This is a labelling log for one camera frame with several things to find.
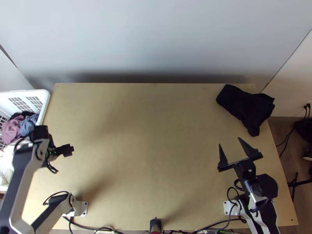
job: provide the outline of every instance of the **wooden floor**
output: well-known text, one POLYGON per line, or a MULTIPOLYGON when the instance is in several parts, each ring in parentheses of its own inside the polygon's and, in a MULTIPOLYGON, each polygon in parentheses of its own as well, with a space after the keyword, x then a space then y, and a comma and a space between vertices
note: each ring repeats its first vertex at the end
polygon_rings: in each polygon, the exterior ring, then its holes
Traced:
MULTIPOLYGON (((269 125, 275 144, 283 142, 285 136, 293 128, 293 121, 285 119, 270 119, 269 125)), ((296 172, 299 173, 298 181, 310 179, 308 173, 312 163, 302 157, 309 144, 303 140, 296 131, 289 139, 287 148, 281 157, 286 179, 290 182, 296 172)), ((278 147, 278 153, 284 145, 278 147)), ((296 188, 294 206, 299 221, 298 226, 280 227, 281 234, 312 233, 312 184, 304 184, 296 188)), ((236 229, 236 232, 249 234, 249 229, 236 229)))

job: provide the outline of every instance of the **blue cloth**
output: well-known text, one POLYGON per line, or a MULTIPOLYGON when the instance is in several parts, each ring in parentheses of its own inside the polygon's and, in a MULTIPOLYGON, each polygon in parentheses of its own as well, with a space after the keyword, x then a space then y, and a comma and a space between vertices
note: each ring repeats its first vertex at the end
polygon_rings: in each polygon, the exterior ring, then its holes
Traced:
POLYGON ((37 120, 39 117, 39 113, 34 114, 32 116, 26 116, 23 121, 21 121, 20 124, 20 134, 22 136, 27 136, 29 134, 29 127, 33 127, 36 125, 37 120))

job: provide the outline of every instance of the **black cloth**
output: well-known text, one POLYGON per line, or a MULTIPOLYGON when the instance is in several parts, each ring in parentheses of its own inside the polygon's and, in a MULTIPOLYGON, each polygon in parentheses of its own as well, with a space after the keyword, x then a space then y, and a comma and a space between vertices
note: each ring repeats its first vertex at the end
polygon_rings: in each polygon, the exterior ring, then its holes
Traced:
POLYGON ((294 128, 303 139, 312 145, 312 119, 296 121, 294 128))
POLYGON ((250 94, 233 85, 225 85, 217 103, 242 121, 252 136, 258 136, 260 125, 272 114, 274 98, 266 94, 250 94))
POLYGON ((12 120, 12 119, 14 119, 14 118, 17 117, 17 116, 20 116, 20 115, 26 117, 26 116, 32 116, 32 115, 34 115, 34 114, 35 114, 35 113, 29 112, 29 111, 23 111, 22 113, 16 112, 16 113, 14 113, 14 114, 11 116, 11 118, 9 119, 9 121, 12 120))

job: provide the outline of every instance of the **clothing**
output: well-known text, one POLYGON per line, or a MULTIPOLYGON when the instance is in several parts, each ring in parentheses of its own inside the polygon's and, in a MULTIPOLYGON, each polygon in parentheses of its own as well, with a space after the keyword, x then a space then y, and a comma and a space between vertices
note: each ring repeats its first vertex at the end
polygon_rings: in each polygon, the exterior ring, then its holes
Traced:
POLYGON ((260 125, 272 114, 274 98, 266 94, 250 94, 233 85, 225 85, 217 103, 242 121, 252 136, 258 136, 260 125))
POLYGON ((5 144, 9 145, 21 137, 19 124, 24 119, 25 117, 19 115, 2 124, 2 140, 5 144))
MULTIPOLYGON (((6 180, 1 185, 8 185, 11 181, 12 174, 14 171, 14 168, 12 165, 13 156, 14 156, 14 147, 17 142, 18 141, 15 141, 7 145, 2 151, 0 151, 0 174, 3 174, 6 180)), ((30 143, 29 138, 25 138, 18 144, 16 148, 20 149, 24 145, 29 146, 29 143, 30 143)))
POLYGON ((19 115, 21 115, 21 116, 23 116, 23 117, 25 118, 26 116, 32 116, 33 114, 35 114, 35 113, 29 112, 29 111, 23 111, 22 113, 16 112, 16 113, 14 113, 14 114, 11 116, 11 118, 10 118, 9 120, 12 120, 12 119, 14 119, 15 117, 17 117, 17 116, 19 116, 19 115))
POLYGON ((294 128, 303 139, 312 144, 312 119, 296 121, 294 128))
POLYGON ((20 131, 20 134, 22 136, 27 136, 29 134, 29 128, 36 125, 38 117, 39 117, 39 113, 34 114, 30 117, 26 116, 25 120, 23 120, 19 123, 20 124, 20 126, 19 126, 20 130, 19 131, 20 131))

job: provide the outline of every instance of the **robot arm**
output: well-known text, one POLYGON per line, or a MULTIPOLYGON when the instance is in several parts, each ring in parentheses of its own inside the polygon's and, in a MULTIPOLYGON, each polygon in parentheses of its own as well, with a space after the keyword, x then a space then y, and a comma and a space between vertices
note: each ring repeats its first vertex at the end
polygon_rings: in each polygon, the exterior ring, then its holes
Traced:
POLYGON ((0 210, 0 234, 47 233, 64 213, 66 216, 84 216, 87 212, 87 202, 76 201, 67 192, 52 196, 47 209, 31 225, 22 220, 21 214, 34 172, 41 167, 51 169, 50 161, 60 154, 70 156, 74 151, 69 144, 56 148, 44 125, 35 126, 29 137, 33 145, 22 146, 14 153, 14 173, 0 210))
POLYGON ((228 215, 233 205, 231 202, 236 202, 238 204, 233 207, 231 215, 243 216, 253 234, 279 234, 274 206, 274 198, 278 193, 277 183, 267 174, 256 175, 254 160, 261 159, 263 156, 258 149, 252 148, 240 138, 239 141, 248 158, 231 164, 228 164, 219 145, 219 172, 233 168, 238 176, 238 180, 234 184, 236 186, 239 181, 242 185, 242 188, 239 189, 244 192, 244 194, 236 196, 234 200, 224 201, 224 212, 228 215))

